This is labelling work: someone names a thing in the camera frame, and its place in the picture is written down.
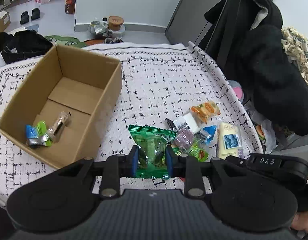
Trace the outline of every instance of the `yellow bread package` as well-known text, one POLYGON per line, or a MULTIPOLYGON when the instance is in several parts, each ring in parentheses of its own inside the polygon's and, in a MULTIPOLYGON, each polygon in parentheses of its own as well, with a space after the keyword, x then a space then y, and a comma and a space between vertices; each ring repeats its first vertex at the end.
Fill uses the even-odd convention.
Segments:
POLYGON ((196 113, 199 119, 207 123, 207 119, 213 115, 220 115, 218 106, 213 101, 207 101, 198 106, 192 106, 191 111, 196 113))
POLYGON ((220 122, 217 129, 217 157, 225 159, 229 155, 244 158, 241 133, 238 126, 220 122))

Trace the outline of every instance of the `green rug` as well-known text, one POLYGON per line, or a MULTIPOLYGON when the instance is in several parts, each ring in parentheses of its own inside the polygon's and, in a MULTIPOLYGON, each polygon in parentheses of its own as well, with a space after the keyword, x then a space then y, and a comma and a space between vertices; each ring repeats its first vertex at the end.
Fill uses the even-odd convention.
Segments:
POLYGON ((45 36, 44 38, 49 40, 53 45, 67 45, 77 48, 83 48, 87 46, 84 42, 81 42, 79 39, 74 37, 62 37, 58 35, 52 35, 45 36))

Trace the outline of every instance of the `black slipper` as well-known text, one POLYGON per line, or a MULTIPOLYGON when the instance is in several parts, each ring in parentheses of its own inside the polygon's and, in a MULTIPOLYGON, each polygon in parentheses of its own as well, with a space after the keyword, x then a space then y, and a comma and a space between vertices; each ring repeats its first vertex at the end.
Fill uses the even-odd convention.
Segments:
POLYGON ((20 24, 25 24, 29 22, 29 13, 27 11, 22 12, 20 24))
POLYGON ((41 17, 41 14, 40 14, 39 8, 34 8, 34 9, 32 10, 31 20, 33 21, 33 20, 36 20, 36 19, 38 19, 38 18, 40 18, 40 17, 41 17))

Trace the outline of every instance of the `finger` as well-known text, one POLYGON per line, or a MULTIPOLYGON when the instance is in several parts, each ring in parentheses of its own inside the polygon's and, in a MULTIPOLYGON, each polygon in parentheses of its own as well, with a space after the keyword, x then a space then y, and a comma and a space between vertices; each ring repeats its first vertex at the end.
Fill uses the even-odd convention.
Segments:
POLYGON ((297 213, 291 227, 295 230, 305 230, 308 233, 308 212, 297 213))

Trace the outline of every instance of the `gray door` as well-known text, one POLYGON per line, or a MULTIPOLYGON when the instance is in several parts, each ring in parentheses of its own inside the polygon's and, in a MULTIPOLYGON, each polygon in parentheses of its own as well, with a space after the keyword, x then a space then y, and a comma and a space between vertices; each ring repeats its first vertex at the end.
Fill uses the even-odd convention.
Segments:
POLYGON ((220 0, 182 0, 174 19, 166 29, 166 37, 171 44, 188 41, 195 42, 207 21, 204 13, 211 9, 220 0))

